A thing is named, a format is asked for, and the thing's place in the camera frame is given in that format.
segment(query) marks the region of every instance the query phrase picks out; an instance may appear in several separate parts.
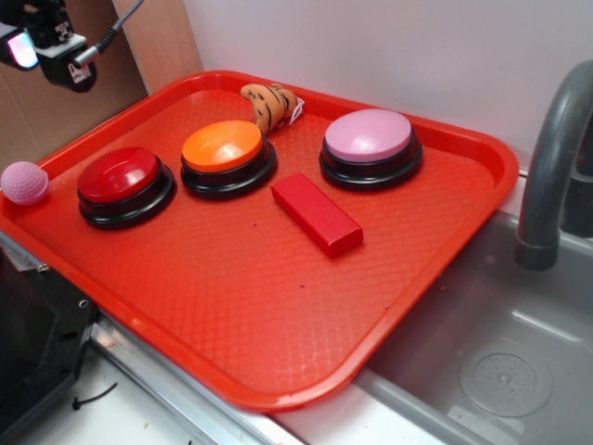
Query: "red wooden block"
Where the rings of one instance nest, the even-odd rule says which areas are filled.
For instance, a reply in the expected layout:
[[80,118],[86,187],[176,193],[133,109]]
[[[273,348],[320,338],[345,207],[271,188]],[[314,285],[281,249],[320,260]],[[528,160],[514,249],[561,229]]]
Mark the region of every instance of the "red wooden block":
[[271,187],[271,193],[278,205],[330,257],[362,243],[362,227],[304,174],[278,181]]

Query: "red tray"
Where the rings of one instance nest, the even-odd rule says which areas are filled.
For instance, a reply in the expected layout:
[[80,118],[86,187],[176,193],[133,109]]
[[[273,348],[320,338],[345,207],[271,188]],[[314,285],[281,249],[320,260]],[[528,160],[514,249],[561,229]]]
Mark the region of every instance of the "red tray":
[[[1,196],[0,229],[220,396],[274,412],[353,378],[511,191],[518,164],[492,137],[408,116],[424,147],[420,171],[383,192],[336,188],[318,163],[324,132],[370,107],[285,85],[305,113],[270,134],[271,181],[229,201],[193,197],[179,177],[183,141],[214,121],[251,121],[246,83],[271,81],[206,72],[125,110],[41,162],[51,184],[40,204]],[[78,212],[76,181],[125,146],[159,155],[179,189],[154,219],[100,231]],[[362,246],[330,259],[274,202],[270,186],[295,172],[362,226]]]

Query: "pink button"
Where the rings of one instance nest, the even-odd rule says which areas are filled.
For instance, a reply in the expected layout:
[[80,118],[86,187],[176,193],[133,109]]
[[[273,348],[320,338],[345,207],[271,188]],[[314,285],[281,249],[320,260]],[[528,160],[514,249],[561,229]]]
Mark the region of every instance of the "pink button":
[[411,140],[408,119],[395,111],[364,109],[343,116],[328,127],[325,141],[337,158],[376,162],[395,156]]

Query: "pink foam ball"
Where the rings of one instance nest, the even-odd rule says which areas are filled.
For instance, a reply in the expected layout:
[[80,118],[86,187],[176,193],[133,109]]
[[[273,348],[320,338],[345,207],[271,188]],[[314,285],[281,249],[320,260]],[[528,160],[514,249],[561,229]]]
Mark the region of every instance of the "pink foam ball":
[[0,176],[4,196],[20,206],[39,202],[49,189],[49,178],[41,167],[32,162],[10,164]]

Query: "sink basin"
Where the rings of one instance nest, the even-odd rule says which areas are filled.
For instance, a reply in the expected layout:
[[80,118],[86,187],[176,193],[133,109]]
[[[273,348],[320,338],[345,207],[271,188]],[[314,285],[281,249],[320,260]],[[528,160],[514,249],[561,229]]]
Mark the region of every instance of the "sink basin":
[[557,265],[526,271],[516,226],[497,212],[367,369],[468,443],[593,443],[593,247],[562,234]]

